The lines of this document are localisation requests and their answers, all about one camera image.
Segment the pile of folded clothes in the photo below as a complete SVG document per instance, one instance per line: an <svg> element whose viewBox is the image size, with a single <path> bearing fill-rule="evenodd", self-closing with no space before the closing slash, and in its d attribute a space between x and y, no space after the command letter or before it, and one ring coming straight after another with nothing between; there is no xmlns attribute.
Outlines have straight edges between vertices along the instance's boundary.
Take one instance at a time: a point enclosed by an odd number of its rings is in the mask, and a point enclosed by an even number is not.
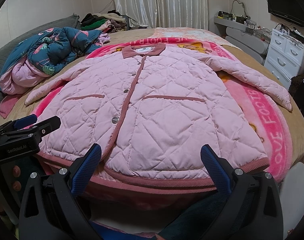
<svg viewBox="0 0 304 240"><path fill-rule="evenodd" d="M98 29L104 33L115 33L129 30L128 16L121 15L116 10L107 13L88 13L79 23L84 31Z"/></svg>

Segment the tan bed sheet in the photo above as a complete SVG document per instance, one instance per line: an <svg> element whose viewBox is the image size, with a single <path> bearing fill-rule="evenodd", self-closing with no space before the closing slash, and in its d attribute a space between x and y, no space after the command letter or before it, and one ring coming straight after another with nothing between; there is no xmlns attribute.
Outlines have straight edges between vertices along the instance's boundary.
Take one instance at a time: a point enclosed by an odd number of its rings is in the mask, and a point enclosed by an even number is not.
<svg viewBox="0 0 304 240"><path fill-rule="evenodd" d="M122 41L135 41L144 38L149 38L154 34L154 29L137 29L137 30L130 30L130 31L121 31L119 33L111 34L111 41L110 44L118 44ZM238 60L240 60L243 64L251 67L260 73L264 74L268 78L272 80L276 80L276 78L260 63L258 63L253 57L245 53L239 48L233 47L231 44L227 43L224 44L223 47L232 53ZM284 118L288 124L291 138L292 138L292 145L293 145L293 152L292 152L292 163L294 165L301 161L304 163L304 117L300 112L298 106L291 100L293 111L290 113L287 110L281 108L280 110L283 113ZM17 118L21 118L25 115L28 115L32 112L32 110L38 105L39 103L36 102L33 106L25 107L23 100L20 100L18 103L15 104L13 109L8 114L7 118L3 118L0 116L0 125L4 124L9 120L14 120Z"/></svg>

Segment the blue flamingo comforter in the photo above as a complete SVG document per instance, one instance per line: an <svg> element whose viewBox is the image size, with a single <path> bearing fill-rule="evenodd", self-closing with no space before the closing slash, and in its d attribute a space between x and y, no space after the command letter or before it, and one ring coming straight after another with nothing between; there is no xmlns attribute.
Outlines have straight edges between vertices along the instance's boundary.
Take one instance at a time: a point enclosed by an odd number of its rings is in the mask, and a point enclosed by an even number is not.
<svg viewBox="0 0 304 240"><path fill-rule="evenodd" d="M0 91L7 95L24 94L109 41L109 34L97 29L46 29L19 42L10 52L0 72Z"/></svg>

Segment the grey headboard cushion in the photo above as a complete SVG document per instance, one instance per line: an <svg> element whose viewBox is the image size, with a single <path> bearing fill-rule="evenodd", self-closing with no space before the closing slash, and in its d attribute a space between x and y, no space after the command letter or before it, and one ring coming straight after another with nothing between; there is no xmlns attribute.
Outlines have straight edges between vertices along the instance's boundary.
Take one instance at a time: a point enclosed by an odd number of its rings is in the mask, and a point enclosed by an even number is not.
<svg viewBox="0 0 304 240"><path fill-rule="evenodd" d="M55 20L43 25L40 25L32 30L29 30L22 35L18 36L17 38L13 39L12 41L5 44L3 47L0 48L0 75L1 70L3 69L3 66L7 60L7 58L10 56L14 48L23 40L30 38L33 35L38 35L42 31L46 29L51 28L63 28L63 27L71 27L75 29L80 29L79 25L79 16L77 14L72 14L71 16L68 16L66 18L61 18L59 20ZM0 89L0 103L5 98L7 94L1 91Z"/></svg>

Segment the white drawer cabinet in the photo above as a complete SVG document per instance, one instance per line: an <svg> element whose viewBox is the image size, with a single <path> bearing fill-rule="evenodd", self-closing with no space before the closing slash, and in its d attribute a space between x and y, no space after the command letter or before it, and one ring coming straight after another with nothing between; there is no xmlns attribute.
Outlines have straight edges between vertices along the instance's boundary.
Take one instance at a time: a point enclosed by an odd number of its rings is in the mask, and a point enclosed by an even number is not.
<svg viewBox="0 0 304 240"><path fill-rule="evenodd" d="M304 74L304 45L295 38L273 29L264 67L289 89L292 77Z"/></svg>

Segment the light pink patterned blanket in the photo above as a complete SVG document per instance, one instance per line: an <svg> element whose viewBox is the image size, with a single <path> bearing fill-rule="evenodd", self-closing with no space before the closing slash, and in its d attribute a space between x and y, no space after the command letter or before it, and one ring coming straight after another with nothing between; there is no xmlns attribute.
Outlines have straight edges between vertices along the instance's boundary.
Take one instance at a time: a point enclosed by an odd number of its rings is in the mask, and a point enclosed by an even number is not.
<svg viewBox="0 0 304 240"><path fill-rule="evenodd" d="M151 37L183 37L198 41L210 41L217 44L224 44L224 38L205 29L194 29L189 27L178 28L155 28Z"/></svg>

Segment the white striped curtain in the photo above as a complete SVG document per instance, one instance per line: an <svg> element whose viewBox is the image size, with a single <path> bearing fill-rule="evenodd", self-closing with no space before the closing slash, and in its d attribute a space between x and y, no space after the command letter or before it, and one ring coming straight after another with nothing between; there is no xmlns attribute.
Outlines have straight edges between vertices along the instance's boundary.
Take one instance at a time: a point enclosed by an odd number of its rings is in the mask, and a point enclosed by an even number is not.
<svg viewBox="0 0 304 240"><path fill-rule="evenodd" d="M114 0L133 27L208 29L208 0Z"/></svg>

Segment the black flat television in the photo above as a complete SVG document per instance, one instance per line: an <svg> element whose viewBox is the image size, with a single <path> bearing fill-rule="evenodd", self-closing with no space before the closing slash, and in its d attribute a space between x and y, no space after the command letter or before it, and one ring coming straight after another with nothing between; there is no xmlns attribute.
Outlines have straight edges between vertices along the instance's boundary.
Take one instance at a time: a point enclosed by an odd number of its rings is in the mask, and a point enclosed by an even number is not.
<svg viewBox="0 0 304 240"><path fill-rule="evenodd" d="M267 0L268 12L304 28L304 11L296 0Z"/></svg>

